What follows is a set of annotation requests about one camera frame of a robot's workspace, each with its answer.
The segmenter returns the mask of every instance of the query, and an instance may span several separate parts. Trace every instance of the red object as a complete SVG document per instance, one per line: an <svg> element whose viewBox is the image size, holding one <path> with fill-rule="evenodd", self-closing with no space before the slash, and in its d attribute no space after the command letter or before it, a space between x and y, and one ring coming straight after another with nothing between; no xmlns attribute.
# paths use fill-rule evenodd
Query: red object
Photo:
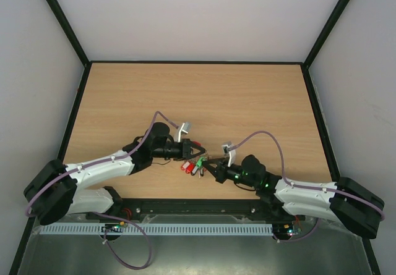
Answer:
<svg viewBox="0 0 396 275"><path fill-rule="evenodd" d="M188 165L188 167L186 168L185 172L186 172L187 174L190 174L191 171L193 170L193 168L194 168L195 166L196 166L196 165L194 165L193 163L190 163L190 165Z"/></svg>
<svg viewBox="0 0 396 275"><path fill-rule="evenodd" d="M186 170L186 168L190 165L189 161L185 161L183 165L181 165L180 169L182 171Z"/></svg>

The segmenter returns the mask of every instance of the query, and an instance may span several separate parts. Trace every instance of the wire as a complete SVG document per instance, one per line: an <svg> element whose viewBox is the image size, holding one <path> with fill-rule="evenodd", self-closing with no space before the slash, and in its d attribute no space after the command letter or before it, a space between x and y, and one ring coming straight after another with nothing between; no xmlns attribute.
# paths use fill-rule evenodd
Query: wire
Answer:
<svg viewBox="0 0 396 275"><path fill-rule="evenodd" d="M157 118L158 115L162 116L162 118L164 118L164 120L166 120L166 121L167 121L169 124L171 124L173 127L175 127L175 128L178 128L178 127L179 127L179 126L176 125L174 122L172 122L171 120L169 120L166 116L164 116L164 115L162 114L162 112L156 111L155 114L154 114L154 116L153 116L153 119L152 119L152 121L151 121L151 123L150 123L150 126L149 126L149 128L147 129L146 133L144 134L142 140L140 141L140 143L139 143L133 150L131 150L130 152L128 152L127 154L125 154L125 155L123 155L123 156L117 156L117 157L115 157L115 159L112 159L112 158L105 158L105 159L99 159L98 161L94 161L94 162L85 164L85 165L83 165L83 166L81 167L81 169L86 169L86 168L88 168L88 167L92 167L92 166L95 166L95 165L98 165L98 164L102 164L102 163L107 163L107 162L110 162L110 161L113 161L113 160L117 160L117 159L125 159L125 158L127 158L128 156L130 156L131 154L133 154L135 151L137 151L137 150L142 146L143 142L147 139L148 134L150 133L150 131L151 131L151 129L152 129L154 123L155 123L155 119ZM32 208L32 205L34 204L34 202L36 202L36 200L37 200L46 190L48 190L52 185L54 185L56 182L58 182L58 181L60 181L61 179L65 178L66 176L68 176L68 175L70 175L70 174L72 174L72 173L78 172L78 171L79 171L78 168L71 169L70 171L67 171L67 172L63 173L63 174L61 174L61 175L55 177L55 178L54 178L53 180L51 180L50 182L48 182L48 183L47 183L41 190L39 190L38 193L37 193L36 195L34 195L33 198L29 201L29 203L28 203L28 205L27 205L27 207L26 207L26 209L25 209L25 215L26 215L27 217L29 217L29 218L34 217L35 214L32 214L32 213L30 212L30 209Z"/></svg>
<svg viewBox="0 0 396 275"><path fill-rule="evenodd" d="M124 209L121 210L121 212L125 212L125 213L126 213L126 219L127 219L128 221L131 220L131 218L132 218L132 211L129 210L129 208L124 208Z"/></svg>
<svg viewBox="0 0 396 275"><path fill-rule="evenodd" d="M166 163L152 163L152 164L165 166L165 165L169 164L170 162L171 162L171 160L167 161Z"/></svg>
<svg viewBox="0 0 396 275"><path fill-rule="evenodd" d="M112 252L112 254L114 255L114 257L116 258L116 260L120 263L120 264L122 264L124 267L127 267L128 269L131 269L131 270L142 270L142 269L145 269L145 268L147 268L148 266L149 266L149 264L150 264L150 261L151 261L151 257L152 257L152 255L153 255L153 247L152 247L152 244L151 244L151 241L150 241L150 239L148 238L148 235L144 232L144 230L140 227L140 226L138 226L136 223L134 223L133 221L128 221L127 219L124 219L124 218L117 218L116 216L111 216L111 215L107 215L107 214L102 214L102 213L98 213L98 212L93 212L93 213L95 213L96 215L99 215L99 216L101 216L101 217L103 217L103 218L110 218L110 219L115 219L115 220L118 220L118 221L124 221L124 222L127 222L128 224L132 224L134 227L136 227L139 231L141 231L141 233L143 234L143 236L145 237L145 239L146 239L146 241L147 241L147 244L148 244L148 258L147 258L147 261L144 263L144 265L143 266L140 266L140 267L136 267L136 266L132 266L132 265L130 265L130 264L128 264L128 263L126 263L125 261L123 261L117 254L116 254L116 252L113 250L113 248L111 247L111 245L110 245L110 243L109 243L109 241L107 241L107 239L106 239L106 236L107 236L107 233L111 230L111 229L107 229L106 231L105 231L105 234L103 235L103 239L104 239L104 243L107 245L107 247L110 249L110 251Z"/></svg>
<svg viewBox="0 0 396 275"><path fill-rule="evenodd" d="M254 189L240 187L240 186L239 186L238 184L236 184L235 182L234 182L234 184L235 184L236 187L240 188L241 190L247 190L248 192L255 192L255 191L256 191L256 190L254 190Z"/></svg>
<svg viewBox="0 0 396 275"><path fill-rule="evenodd" d="M275 234L273 235L273 237L274 237L276 240L278 240L279 242L281 242L281 243L298 242L298 241L301 241L301 240L303 240L303 239L308 238L309 236L311 236L311 235L316 231L316 229L319 227L320 224L321 224L321 219L317 218L317 219L316 219L315 226L314 226L306 235L304 235L304 236L302 236L302 237L300 237L300 238L297 238L297 239L293 239L293 240L280 240L280 239L277 238L277 236L275 236Z"/></svg>
<svg viewBox="0 0 396 275"><path fill-rule="evenodd" d="M295 218L296 218L296 222L297 222L299 228L300 228L301 230L303 230L303 226L301 225L298 216L296 215Z"/></svg>
<svg viewBox="0 0 396 275"><path fill-rule="evenodd" d="M257 135L257 134L260 134L260 133L264 133L264 134L267 134L268 136L270 136L270 137L272 138L272 140L275 142L275 144L277 145L278 151L279 151L279 155L280 155L281 167L282 167L282 179L283 179L283 181L286 182L287 185L290 185L291 187L294 186L294 187L304 188L304 189L308 189L308 190L318 190L318 191L322 191L322 187L313 187L313 186L310 186L310 185L292 184L291 181L288 180L288 179L286 178L286 176L285 176L285 159L284 159L284 157L283 157L282 148L280 147L280 144L279 144L278 140L275 138L275 136L273 136L273 135L272 135L270 132L268 132L268 131L256 131L256 132L252 133L252 134L250 134L249 136L247 136L244 140L242 140L239 144L237 144L237 145L232 146L231 148L229 148L228 151L235 150L235 149L239 148L239 147L242 146L244 143L246 143L250 138L252 138L253 136L255 136L255 135ZM348 198L354 199L354 200L356 200L356 201L358 201L358 202L360 202L360 203L363 203L363 204L365 204L366 206L369 206L369 207L371 207L372 209L374 209L375 211L377 211L377 212L380 214L380 216L381 216L381 221L383 221L383 220L385 219L385 214L384 214L383 210L381 210L381 209L380 209L379 207L377 207L376 205L373 205L373 204L371 204L370 202L368 202L368 201L366 201L366 200L364 200L364 199L362 199L362 198L359 198L359 197L357 197L357 196L354 196L354 195L352 195L352 194L350 194L350 193L347 193L347 192L344 192L344 191L342 191L342 190L336 190L336 189L334 189L334 188L326 188L326 190L327 190L328 192L337 193L337 194L346 196L346 197L348 197Z"/></svg>

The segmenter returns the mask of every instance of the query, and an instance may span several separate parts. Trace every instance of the metal surface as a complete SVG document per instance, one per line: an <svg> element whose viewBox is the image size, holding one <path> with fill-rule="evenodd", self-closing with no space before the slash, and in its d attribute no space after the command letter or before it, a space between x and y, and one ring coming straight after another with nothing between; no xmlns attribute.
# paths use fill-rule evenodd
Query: metal surface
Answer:
<svg viewBox="0 0 396 275"><path fill-rule="evenodd" d="M37 233L31 235L20 275L135 272L121 266L99 236ZM289 244L249 236L151 236L150 240L152 265L139 271L141 275L371 274L361 240L326 227L307 240ZM122 236L112 244L130 264L139 265L147 259L147 244L141 236Z"/></svg>

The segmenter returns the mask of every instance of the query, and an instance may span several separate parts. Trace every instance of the white plastic bracket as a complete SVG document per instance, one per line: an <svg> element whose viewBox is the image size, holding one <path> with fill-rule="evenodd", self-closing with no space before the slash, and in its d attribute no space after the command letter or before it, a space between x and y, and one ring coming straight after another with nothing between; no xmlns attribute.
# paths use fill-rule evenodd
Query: white plastic bracket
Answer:
<svg viewBox="0 0 396 275"><path fill-rule="evenodd" d="M231 141L222 144L224 155L228 156L228 167L231 167L231 165L235 163L236 159L236 150L229 150L232 146L234 146L234 144L232 144Z"/></svg>
<svg viewBox="0 0 396 275"><path fill-rule="evenodd" d="M102 159L106 159L107 161L90 167L85 167L87 164L91 164ZM70 177L77 179L77 190L82 190L110 178L127 176L132 172L134 166L132 158L127 156L127 152L119 150L110 156L94 159L92 161L79 164L67 164L66 171L77 169L76 172L70 174Z"/></svg>
<svg viewBox="0 0 396 275"><path fill-rule="evenodd" d="M190 122L183 122L178 129L176 130L176 133L173 137L175 142L181 142L181 136L188 134L191 129L191 123Z"/></svg>

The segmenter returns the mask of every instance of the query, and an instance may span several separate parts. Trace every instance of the green object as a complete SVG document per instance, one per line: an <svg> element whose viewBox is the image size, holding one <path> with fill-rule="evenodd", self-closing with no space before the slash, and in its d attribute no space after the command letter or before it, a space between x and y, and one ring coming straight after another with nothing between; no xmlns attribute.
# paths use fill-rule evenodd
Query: green object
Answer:
<svg viewBox="0 0 396 275"><path fill-rule="evenodd" d="M201 156L198 161L196 162L196 167L201 168L202 167L202 162L206 161L206 158L204 156Z"/></svg>

